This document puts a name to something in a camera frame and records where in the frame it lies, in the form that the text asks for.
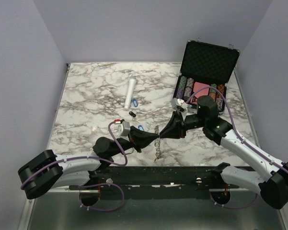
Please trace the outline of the metal keyring disc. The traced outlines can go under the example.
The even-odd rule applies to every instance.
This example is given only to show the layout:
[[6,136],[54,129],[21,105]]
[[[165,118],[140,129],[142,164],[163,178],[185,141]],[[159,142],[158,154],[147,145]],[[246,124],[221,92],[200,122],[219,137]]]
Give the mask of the metal keyring disc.
[[[159,126],[156,125],[154,128],[154,133],[159,134]],[[157,139],[154,140],[154,146],[155,146],[155,157],[158,157],[158,160],[162,158],[162,152],[161,152],[161,142]]]

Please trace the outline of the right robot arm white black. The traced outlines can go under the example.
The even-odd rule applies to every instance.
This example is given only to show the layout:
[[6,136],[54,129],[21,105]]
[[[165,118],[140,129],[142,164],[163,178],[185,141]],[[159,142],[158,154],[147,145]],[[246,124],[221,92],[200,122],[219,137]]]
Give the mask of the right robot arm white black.
[[249,164],[253,171],[243,171],[223,163],[211,175],[211,183],[221,188],[225,184],[237,185],[257,193],[272,208],[282,209],[288,203],[288,162],[284,163],[243,137],[233,122],[219,117],[216,102],[210,96],[201,96],[196,113],[188,114],[189,105],[182,99],[173,98],[174,109],[160,138],[180,139],[190,129],[201,128],[205,136],[230,150]]

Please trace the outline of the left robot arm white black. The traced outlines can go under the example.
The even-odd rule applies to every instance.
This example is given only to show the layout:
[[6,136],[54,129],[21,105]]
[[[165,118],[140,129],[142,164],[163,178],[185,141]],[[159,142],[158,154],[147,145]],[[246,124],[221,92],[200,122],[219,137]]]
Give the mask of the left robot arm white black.
[[132,126],[127,137],[100,137],[90,154],[60,155],[47,149],[18,170],[21,190],[25,191],[27,199],[35,199],[56,187],[79,185],[92,189],[97,178],[91,172],[110,165],[125,167],[128,163],[126,150],[141,152],[159,135]]

